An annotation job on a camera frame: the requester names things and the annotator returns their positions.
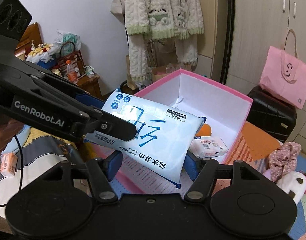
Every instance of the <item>orange object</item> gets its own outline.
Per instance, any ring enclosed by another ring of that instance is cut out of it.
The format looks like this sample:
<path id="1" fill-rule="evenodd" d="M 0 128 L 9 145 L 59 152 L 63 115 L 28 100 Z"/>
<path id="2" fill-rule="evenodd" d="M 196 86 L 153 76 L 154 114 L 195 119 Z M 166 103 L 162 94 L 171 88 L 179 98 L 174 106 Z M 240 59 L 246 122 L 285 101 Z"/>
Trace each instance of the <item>orange object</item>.
<path id="1" fill-rule="evenodd" d="M 211 136 L 212 129 L 211 127 L 205 123 L 202 128 L 195 134 L 195 136 Z"/>
<path id="2" fill-rule="evenodd" d="M 242 134 L 254 161 L 267 158 L 280 147 L 277 139 L 249 122 L 245 122 Z"/>
<path id="3" fill-rule="evenodd" d="M 233 164 L 235 160 L 245 162 L 267 158 L 280 147 L 277 139 L 264 132 L 255 125 L 245 122 L 232 151 L 225 160 L 225 164 Z"/>

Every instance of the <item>tissue package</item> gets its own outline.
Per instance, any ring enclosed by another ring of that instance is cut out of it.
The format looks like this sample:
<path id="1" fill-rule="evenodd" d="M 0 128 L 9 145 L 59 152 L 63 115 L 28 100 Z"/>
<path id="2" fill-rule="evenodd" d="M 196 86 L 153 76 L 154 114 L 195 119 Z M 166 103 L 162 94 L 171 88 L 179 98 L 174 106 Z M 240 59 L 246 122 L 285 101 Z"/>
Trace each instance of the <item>tissue package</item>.
<path id="1" fill-rule="evenodd" d="M 13 153 L 6 153 L 1 157 L 0 173 L 4 177 L 13 177 L 17 166 L 18 157 Z"/>
<path id="2" fill-rule="evenodd" d="M 203 118 L 136 96 L 114 91 L 102 109 L 133 123 L 136 137 L 128 142 L 95 131 L 87 134 L 90 141 L 122 151 L 142 165 L 180 183 L 186 152 Z"/>
<path id="3" fill-rule="evenodd" d="M 190 151 L 198 158 L 212 158 L 224 155 L 228 148 L 220 137 L 195 136 Z"/>

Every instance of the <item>orange fabric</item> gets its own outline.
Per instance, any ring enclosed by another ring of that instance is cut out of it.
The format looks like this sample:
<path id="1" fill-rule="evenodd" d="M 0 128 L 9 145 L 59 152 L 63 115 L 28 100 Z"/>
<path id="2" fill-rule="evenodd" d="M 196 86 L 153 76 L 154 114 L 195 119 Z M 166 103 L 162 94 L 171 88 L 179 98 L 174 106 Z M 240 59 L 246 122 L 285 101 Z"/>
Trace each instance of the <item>orange fabric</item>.
<path id="1" fill-rule="evenodd" d="M 267 158 L 274 150 L 280 147 L 277 139 L 249 122 L 244 124 L 242 135 L 254 161 Z"/>
<path id="2" fill-rule="evenodd" d="M 235 160 L 245 162 L 267 158 L 280 147 L 279 142 L 255 125 L 245 122 L 233 150 L 225 160 L 225 164 L 233 164 Z"/>

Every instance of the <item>black suitcase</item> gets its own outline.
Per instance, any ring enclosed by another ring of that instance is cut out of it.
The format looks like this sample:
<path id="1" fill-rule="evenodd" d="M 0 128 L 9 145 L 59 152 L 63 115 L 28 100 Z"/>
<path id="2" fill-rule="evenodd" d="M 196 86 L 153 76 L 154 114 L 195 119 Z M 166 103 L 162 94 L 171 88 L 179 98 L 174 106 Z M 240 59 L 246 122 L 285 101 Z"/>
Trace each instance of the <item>black suitcase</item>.
<path id="1" fill-rule="evenodd" d="M 248 96 L 253 104 L 246 120 L 284 143 L 296 125 L 295 107 L 274 98 L 260 86 L 254 87 Z"/>

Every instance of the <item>white wardrobe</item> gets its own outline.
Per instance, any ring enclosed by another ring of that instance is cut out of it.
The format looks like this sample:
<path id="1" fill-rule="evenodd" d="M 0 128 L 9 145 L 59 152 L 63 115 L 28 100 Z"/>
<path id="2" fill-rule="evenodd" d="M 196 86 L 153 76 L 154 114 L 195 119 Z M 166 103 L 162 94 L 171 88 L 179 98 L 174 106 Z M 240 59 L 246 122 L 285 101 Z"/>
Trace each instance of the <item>white wardrobe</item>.
<path id="1" fill-rule="evenodd" d="M 226 85 L 247 94 L 260 80 L 270 45 L 279 47 L 288 28 L 296 33 L 299 59 L 306 63 L 306 0 L 235 0 L 232 53 Z M 286 51 L 294 53 L 289 36 Z M 297 110 L 288 138 L 302 145 L 306 157 L 306 102 Z"/>

